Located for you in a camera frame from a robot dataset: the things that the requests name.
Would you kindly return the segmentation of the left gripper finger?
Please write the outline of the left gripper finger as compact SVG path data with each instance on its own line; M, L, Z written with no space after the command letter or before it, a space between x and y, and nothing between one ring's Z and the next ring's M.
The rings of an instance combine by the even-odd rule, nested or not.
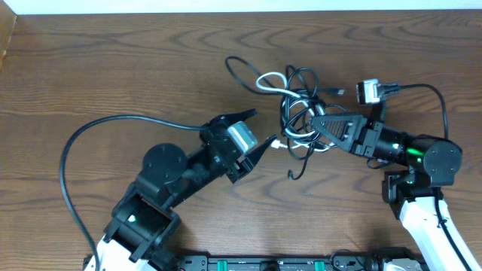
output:
M231 126L240 121L245 121L248 118L255 116L257 113L258 113L257 110L255 108L252 108L247 111L242 111L239 113L218 115L217 117L214 118L214 124L221 123L224 126Z
M260 159L263 157L264 152L271 146L271 144L277 139L277 135L272 135L263 144L256 147L253 151L250 151L245 155L245 159L241 162L244 169L254 169Z

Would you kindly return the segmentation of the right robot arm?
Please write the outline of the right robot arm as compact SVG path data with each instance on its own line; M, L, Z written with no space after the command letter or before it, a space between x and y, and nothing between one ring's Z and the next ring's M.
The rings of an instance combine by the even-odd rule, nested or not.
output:
M462 165L462 149L449 139L411 135L363 114L313 117L311 127L338 148L368 160L403 166L387 171L383 201L413 238L430 270L479 270L451 218L441 191Z

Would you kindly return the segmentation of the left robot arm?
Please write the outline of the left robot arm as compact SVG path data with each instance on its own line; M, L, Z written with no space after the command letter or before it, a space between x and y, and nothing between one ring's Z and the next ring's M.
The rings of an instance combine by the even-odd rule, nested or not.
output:
M218 115L200 128L201 145L186 154L172 143L150 148L142 169L111 213L85 270L179 270L180 258L166 247L181 224L176 206L216 178L246 177L276 140L263 143L246 126L255 109Z

